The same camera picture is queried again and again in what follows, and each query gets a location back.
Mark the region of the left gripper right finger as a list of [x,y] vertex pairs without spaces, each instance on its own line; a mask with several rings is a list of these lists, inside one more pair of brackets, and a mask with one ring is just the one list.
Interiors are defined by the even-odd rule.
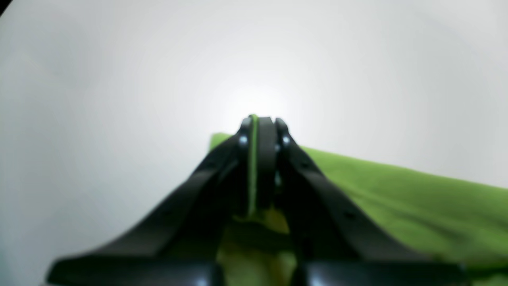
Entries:
[[297,265],[292,286],[470,286],[387,234],[297,145],[282,119],[256,122],[256,208],[277,206]]

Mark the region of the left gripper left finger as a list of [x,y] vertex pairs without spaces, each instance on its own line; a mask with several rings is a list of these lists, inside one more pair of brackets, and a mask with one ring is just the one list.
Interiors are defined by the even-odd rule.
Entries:
[[248,117],[139,223],[104,246],[56,260],[46,284],[224,286],[218,246],[231,216],[250,210],[251,142]]

